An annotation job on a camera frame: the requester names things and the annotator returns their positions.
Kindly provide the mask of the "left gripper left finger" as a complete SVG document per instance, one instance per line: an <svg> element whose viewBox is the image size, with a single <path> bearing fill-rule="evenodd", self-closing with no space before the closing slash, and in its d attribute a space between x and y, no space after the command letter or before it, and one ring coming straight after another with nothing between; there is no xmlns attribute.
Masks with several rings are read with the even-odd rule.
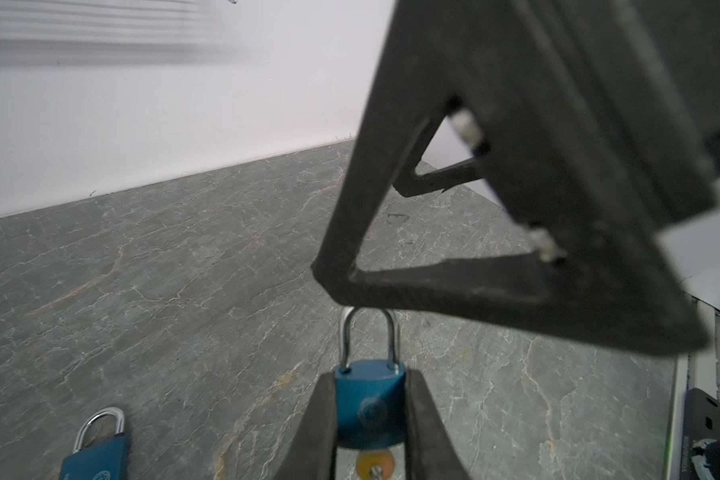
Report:
<svg viewBox="0 0 720 480"><path fill-rule="evenodd" d="M318 378L274 479L334 479L337 432L335 379L328 372Z"/></svg>

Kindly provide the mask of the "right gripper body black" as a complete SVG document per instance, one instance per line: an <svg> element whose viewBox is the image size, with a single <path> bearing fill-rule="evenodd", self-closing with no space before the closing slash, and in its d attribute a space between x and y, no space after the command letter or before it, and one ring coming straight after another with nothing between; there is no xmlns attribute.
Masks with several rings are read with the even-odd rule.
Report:
<svg viewBox="0 0 720 480"><path fill-rule="evenodd" d="M598 119L619 130L658 224L713 209L720 177L720 1L523 1Z"/></svg>

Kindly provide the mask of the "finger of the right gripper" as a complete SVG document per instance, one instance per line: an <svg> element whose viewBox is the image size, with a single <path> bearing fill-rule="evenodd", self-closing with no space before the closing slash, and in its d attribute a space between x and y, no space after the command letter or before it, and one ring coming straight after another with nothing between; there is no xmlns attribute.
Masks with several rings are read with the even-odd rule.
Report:
<svg viewBox="0 0 720 480"><path fill-rule="evenodd" d="M419 174L416 172L416 167L421 161L421 158L407 161L393 182L393 187L403 197L415 197L438 190L445 191L482 178L473 159Z"/></svg>
<svg viewBox="0 0 720 480"><path fill-rule="evenodd" d="M703 321L656 241L627 160L523 1L399 1L312 271L343 305L437 312L678 355ZM473 159L534 243L524 254L364 271L357 257L407 161Z"/></svg>

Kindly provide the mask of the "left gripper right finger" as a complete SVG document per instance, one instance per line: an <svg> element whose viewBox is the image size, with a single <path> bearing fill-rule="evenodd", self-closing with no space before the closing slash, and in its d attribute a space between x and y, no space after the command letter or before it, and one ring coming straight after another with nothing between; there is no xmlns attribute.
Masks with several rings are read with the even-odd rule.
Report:
<svg viewBox="0 0 720 480"><path fill-rule="evenodd" d="M440 417L421 371L405 379L404 442L407 479L470 479Z"/></svg>

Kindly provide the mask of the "small silver key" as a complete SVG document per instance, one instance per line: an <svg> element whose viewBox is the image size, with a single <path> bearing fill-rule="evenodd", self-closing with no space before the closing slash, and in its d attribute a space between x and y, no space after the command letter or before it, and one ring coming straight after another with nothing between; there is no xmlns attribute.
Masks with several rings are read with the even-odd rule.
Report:
<svg viewBox="0 0 720 480"><path fill-rule="evenodd" d="M389 480L394 474L395 458L389 449L359 451L355 472L361 480Z"/></svg>

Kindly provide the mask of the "small blue padlock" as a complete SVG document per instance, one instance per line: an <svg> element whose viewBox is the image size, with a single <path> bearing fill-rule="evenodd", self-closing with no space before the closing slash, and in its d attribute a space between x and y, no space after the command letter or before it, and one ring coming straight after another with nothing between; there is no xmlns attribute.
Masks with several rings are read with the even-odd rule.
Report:
<svg viewBox="0 0 720 480"><path fill-rule="evenodd" d="M361 309L346 307L339 323L339 363L334 369L337 446L375 450L404 442L406 367L400 360L396 314L381 313L387 323L385 359L350 360L351 325Z"/></svg>

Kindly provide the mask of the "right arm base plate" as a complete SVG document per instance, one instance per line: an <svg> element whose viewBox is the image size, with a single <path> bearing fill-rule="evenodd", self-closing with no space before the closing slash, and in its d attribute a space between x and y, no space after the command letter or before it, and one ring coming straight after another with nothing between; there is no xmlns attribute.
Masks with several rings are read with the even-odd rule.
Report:
<svg viewBox="0 0 720 480"><path fill-rule="evenodd" d="M720 401L693 388L685 397L680 479L720 479Z"/></svg>

